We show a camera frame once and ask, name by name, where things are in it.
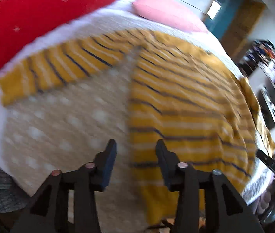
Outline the yellow striped knit sweater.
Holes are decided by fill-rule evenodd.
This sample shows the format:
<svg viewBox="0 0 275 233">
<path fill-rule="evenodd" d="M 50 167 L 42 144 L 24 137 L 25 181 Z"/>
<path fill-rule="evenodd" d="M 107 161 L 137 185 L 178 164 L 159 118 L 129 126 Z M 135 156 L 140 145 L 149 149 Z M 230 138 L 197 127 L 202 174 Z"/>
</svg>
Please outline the yellow striped knit sweater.
<svg viewBox="0 0 275 233">
<path fill-rule="evenodd" d="M 128 97 L 131 174 L 147 225 L 173 218 L 177 194 L 164 186 L 155 145 L 164 140 L 196 169 L 221 170 L 239 192 L 255 173 L 255 150 L 275 148 L 246 79 L 181 38 L 131 28 L 47 47 L 0 78 L 2 103 L 60 89 L 116 67 L 137 51 Z"/>
</svg>

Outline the beige white-dotted bedspread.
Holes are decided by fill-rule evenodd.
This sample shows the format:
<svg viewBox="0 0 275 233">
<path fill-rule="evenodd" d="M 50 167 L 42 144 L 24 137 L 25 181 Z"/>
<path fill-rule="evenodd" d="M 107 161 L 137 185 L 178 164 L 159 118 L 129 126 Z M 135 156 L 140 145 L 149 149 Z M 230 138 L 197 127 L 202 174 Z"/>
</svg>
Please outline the beige white-dotted bedspread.
<svg viewBox="0 0 275 233">
<path fill-rule="evenodd" d="M 96 194 L 103 232 L 142 232 L 147 226 L 132 179 L 127 128 L 136 58 L 133 50 L 114 68 L 8 107 L 4 160 L 28 195 L 52 170 L 76 170 L 103 151 L 110 139 L 116 140 L 110 184 Z"/>
</svg>

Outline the teal wooden-framed door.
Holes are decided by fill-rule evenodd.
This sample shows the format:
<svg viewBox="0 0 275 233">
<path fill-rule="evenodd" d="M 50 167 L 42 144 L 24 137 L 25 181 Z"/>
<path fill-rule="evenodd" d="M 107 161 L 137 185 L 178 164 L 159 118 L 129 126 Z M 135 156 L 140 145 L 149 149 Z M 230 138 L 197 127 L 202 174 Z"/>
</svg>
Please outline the teal wooden-framed door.
<svg viewBox="0 0 275 233">
<path fill-rule="evenodd" d="M 266 5 L 262 0 L 213 0 L 203 22 L 220 41 L 226 53 L 236 58 L 248 43 L 248 37 L 261 18 Z"/>
</svg>

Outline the pink pillow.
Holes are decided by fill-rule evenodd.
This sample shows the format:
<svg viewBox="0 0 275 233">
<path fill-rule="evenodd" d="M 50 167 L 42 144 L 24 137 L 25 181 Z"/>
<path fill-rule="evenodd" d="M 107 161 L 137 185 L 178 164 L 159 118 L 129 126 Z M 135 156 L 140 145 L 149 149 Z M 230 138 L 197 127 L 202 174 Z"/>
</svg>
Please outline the pink pillow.
<svg viewBox="0 0 275 233">
<path fill-rule="evenodd" d="M 132 7 L 137 15 L 145 19 L 183 32 L 208 31 L 195 13 L 175 0 L 135 0 Z"/>
</svg>

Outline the white bed sheet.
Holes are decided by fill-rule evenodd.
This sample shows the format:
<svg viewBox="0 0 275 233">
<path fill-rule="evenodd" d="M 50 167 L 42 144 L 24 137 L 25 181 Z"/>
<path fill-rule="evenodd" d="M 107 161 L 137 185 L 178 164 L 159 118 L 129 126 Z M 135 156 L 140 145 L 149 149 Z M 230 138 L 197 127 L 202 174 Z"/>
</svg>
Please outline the white bed sheet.
<svg viewBox="0 0 275 233">
<path fill-rule="evenodd" d="M 142 19 L 127 11 L 122 2 L 118 2 L 114 6 L 83 16 L 82 18 L 76 19 L 71 23 L 64 24 L 56 28 L 49 34 L 37 38 L 33 43 L 25 46 L 19 54 L 7 63 L 5 68 L 0 71 L 0 78 L 10 72 L 14 65 L 23 58 L 39 52 L 47 47 L 63 43 L 74 38 L 84 38 L 131 28 L 147 29 L 181 38 L 207 52 L 212 53 L 220 59 L 232 73 L 237 72 L 241 75 L 241 77 L 243 77 L 236 64 L 226 54 L 220 42 L 211 33 L 185 33 L 180 30 L 172 29 L 168 26 Z M 9 111 L 3 105 L 1 97 L 2 90 L 0 87 L 0 168 L 10 175 L 10 171 L 4 160 L 2 148 Z M 255 200 L 266 188 L 268 180 L 269 174 L 267 169 L 259 163 L 255 157 L 254 176 L 246 185 L 244 192 L 241 192 L 241 195 L 245 201 L 250 203 Z"/>
</svg>

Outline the cluttered shelf unit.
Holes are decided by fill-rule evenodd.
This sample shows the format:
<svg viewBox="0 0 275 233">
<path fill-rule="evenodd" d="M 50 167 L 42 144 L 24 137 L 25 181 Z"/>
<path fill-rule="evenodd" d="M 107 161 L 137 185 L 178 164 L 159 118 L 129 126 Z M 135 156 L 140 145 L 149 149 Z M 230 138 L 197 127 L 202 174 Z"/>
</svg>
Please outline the cluttered shelf unit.
<svg viewBox="0 0 275 233">
<path fill-rule="evenodd" d="M 237 67 L 249 80 L 265 124 L 275 128 L 275 47 L 269 40 L 253 41 Z"/>
</svg>

